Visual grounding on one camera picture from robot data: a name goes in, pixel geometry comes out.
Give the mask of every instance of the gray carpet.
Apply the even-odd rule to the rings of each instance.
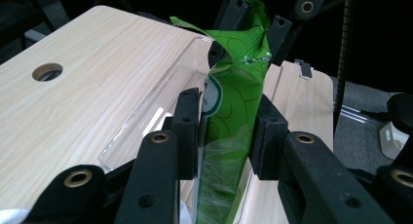
[[[56,28],[60,28],[69,22],[58,0],[38,1]],[[45,24],[35,27],[34,30],[45,35],[50,34]],[[21,52],[19,40],[0,48],[0,64],[19,52]],[[332,77],[332,79],[334,84],[336,84],[336,78]],[[386,112],[386,102],[391,96],[392,93],[385,93],[365,86],[348,83],[344,105],[358,110]],[[381,127],[381,125],[377,124],[362,124],[342,116],[339,119],[334,136],[334,154],[348,168],[361,168],[375,173],[378,167],[392,162],[391,159],[386,158],[380,151],[379,129]]]

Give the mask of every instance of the clear plastic tray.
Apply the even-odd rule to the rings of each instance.
[[[113,170],[137,156],[140,143],[148,132],[159,130],[165,117],[172,116],[181,91],[204,89],[209,72],[207,52],[212,41],[205,37],[194,38],[167,73],[137,107],[113,139],[100,153],[101,167]]]

